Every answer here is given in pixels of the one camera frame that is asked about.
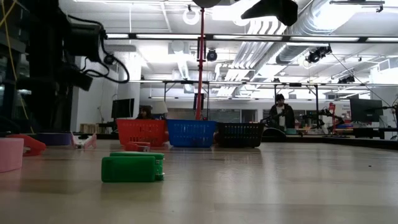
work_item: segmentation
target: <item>computer screen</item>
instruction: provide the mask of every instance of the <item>computer screen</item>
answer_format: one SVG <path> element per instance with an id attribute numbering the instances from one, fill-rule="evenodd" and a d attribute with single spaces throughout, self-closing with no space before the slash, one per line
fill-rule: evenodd
<path id="1" fill-rule="evenodd" d="M 383 115 L 381 100 L 349 99 L 351 105 L 351 121 L 379 122 Z"/>
<path id="2" fill-rule="evenodd" d="M 114 100 L 112 118 L 131 118 L 134 111 L 134 99 Z"/>

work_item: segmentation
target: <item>plastic basket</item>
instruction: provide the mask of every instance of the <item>plastic basket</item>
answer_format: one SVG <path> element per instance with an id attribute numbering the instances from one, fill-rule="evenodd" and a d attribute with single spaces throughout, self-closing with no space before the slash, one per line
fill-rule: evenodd
<path id="1" fill-rule="evenodd" d="M 117 119 L 120 144 L 149 142 L 159 147 L 164 143 L 165 121 L 143 119 Z"/>
<path id="2" fill-rule="evenodd" d="M 170 144 L 175 147 L 210 147 L 215 121 L 167 120 Z"/>
<path id="3" fill-rule="evenodd" d="M 261 144 L 264 124 L 218 123 L 221 147 L 258 147 Z"/>

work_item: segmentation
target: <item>pink cup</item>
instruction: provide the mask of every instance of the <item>pink cup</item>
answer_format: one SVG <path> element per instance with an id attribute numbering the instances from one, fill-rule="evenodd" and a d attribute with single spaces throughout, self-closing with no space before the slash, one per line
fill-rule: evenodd
<path id="1" fill-rule="evenodd" d="M 23 154 L 23 139 L 0 138 L 0 172 L 20 169 Z"/>

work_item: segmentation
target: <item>man in black jacket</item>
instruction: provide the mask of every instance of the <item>man in black jacket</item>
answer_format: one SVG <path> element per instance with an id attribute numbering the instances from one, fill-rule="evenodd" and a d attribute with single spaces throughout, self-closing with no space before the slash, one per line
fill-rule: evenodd
<path id="1" fill-rule="evenodd" d="M 269 112 L 272 124 L 283 131 L 287 128 L 295 128 L 293 108 L 285 103 L 285 97 L 277 94 L 276 102 L 277 104 L 272 106 Z"/>

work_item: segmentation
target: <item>black basket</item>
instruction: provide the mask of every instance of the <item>black basket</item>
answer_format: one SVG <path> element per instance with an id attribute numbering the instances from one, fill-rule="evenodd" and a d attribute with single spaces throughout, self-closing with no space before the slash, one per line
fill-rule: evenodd
<path id="1" fill-rule="evenodd" d="M 258 147 L 263 131 L 261 123 L 218 123 L 218 144 L 221 147 Z"/>

